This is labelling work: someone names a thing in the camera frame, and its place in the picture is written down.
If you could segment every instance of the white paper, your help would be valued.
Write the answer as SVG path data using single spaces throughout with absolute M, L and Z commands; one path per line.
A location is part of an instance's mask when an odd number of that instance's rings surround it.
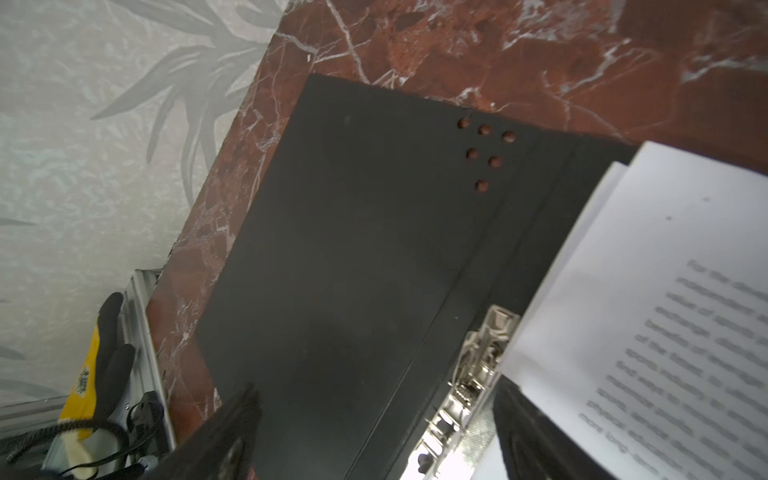
M 498 436 L 494 436 L 485 452 L 480 458 L 472 480 L 509 480 L 507 468 L 504 467 L 502 458 L 502 446 L 498 443 Z
M 600 183 L 589 197 L 589 201 L 584 205 L 584 209 L 581 211 L 578 220 L 576 220 L 576 224 L 568 234 L 565 243 L 563 243 L 563 247 L 560 249 L 557 257 L 555 257 L 554 262 L 552 262 L 544 282 L 541 283 L 534 299 L 531 301 L 531 305 L 528 307 L 528 315 L 538 308 L 538 305 L 549 291 L 553 280 L 567 263 L 568 259 L 581 242 L 581 239 L 584 238 L 584 235 L 589 230 L 589 226 L 592 225 L 592 222 L 598 216 L 600 210 L 602 210 L 603 205 L 605 205 L 605 202 L 613 193 L 626 170 L 626 165 L 614 162 L 605 172 Z M 504 466 L 501 446 L 498 444 L 498 436 L 495 436 L 488 444 L 488 447 L 486 447 L 483 456 L 480 458 L 480 462 L 475 469 L 472 480 L 507 479 L 507 470 Z
M 609 472 L 768 478 L 765 177 L 645 144 L 543 296 L 502 372 Z

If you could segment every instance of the cord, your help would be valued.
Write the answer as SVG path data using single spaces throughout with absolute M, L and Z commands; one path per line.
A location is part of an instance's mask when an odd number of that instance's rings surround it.
M 22 455 L 24 455 L 30 448 L 41 442 L 47 442 L 53 439 L 56 435 L 62 432 L 68 432 L 70 430 L 81 429 L 104 429 L 110 432 L 118 440 L 121 449 L 128 447 L 128 434 L 123 430 L 123 427 L 117 423 L 110 422 L 109 420 L 94 420 L 94 419 L 79 419 L 68 420 L 66 422 L 57 423 L 44 429 L 39 429 L 37 432 L 31 432 L 21 440 L 11 453 L 5 457 L 5 463 L 7 465 L 13 465 L 16 463 Z M 115 468 L 123 468 L 125 466 L 126 455 L 118 455 L 113 460 L 117 459 L 118 463 Z
M 144 433 L 144 436 L 141 437 L 140 439 L 138 439 L 135 444 L 133 444 L 132 446 L 130 446 L 127 449 L 123 449 L 123 450 L 118 451 L 117 453 L 109 455 L 108 457 L 104 457 L 101 460 L 97 460 L 95 462 L 90 462 L 90 463 L 81 463 L 79 465 L 75 465 L 74 467 L 67 468 L 66 470 L 61 472 L 59 475 L 63 475 L 63 474 L 65 474 L 65 473 L 67 473 L 67 472 L 69 472 L 71 470 L 76 469 L 76 468 L 98 467 L 98 466 L 101 466 L 101 465 L 104 465 L 106 463 L 109 463 L 109 462 L 111 462 L 111 461 L 113 461 L 113 460 L 115 460 L 117 458 L 120 458 L 120 457 L 122 457 L 122 459 L 123 459 L 123 465 L 120 465 L 119 468 L 123 468 L 125 466 L 125 458 L 128 455 L 130 455 L 131 453 L 136 452 L 139 448 L 141 448 L 141 446 L 143 444 L 145 444 L 145 443 L 149 442 L 150 440 L 152 440 L 152 438 L 154 437 L 154 434 L 157 433 L 157 430 L 159 430 L 160 427 L 163 425 L 163 417 L 165 415 L 165 411 L 163 409 L 163 406 L 160 405 L 157 402 L 139 402 L 139 403 L 137 403 L 136 405 L 132 406 L 130 410 L 128 410 L 128 418 L 130 418 L 131 415 L 133 415 L 134 409 L 136 409 L 136 407 L 138 407 L 142 403 L 147 403 L 150 407 L 155 407 L 156 408 L 155 409 L 155 413 L 157 413 L 157 420 L 155 420 L 155 423 L 154 423 L 154 425 L 152 425 L 152 428 L 147 430 L 147 432 Z

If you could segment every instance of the red marble surface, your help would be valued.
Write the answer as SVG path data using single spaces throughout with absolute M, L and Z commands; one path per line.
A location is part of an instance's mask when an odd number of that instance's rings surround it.
M 294 0 L 147 308 L 184 440 L 217 406 L 195 328 L 306 76 L 768 171 L 768 4 Z

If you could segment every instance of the metal binder clip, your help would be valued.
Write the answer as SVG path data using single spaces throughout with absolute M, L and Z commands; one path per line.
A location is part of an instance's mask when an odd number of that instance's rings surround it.
M 451 391 L 411 452 L 400 480 L 472 476 L 485 447 L 495 434 L 490 393 L 520 316 L 491 306 L 480 329 L 468 332 L 449 383 Z M 441 475 L 450 472 L 450 476 Z

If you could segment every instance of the black folder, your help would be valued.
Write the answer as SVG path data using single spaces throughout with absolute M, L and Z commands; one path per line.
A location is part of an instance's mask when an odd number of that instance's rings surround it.
M 197 327 L 222 399 L 260 392 L 259 479 L 399 478 L 466 332 L 635 151 L 310 75 Z

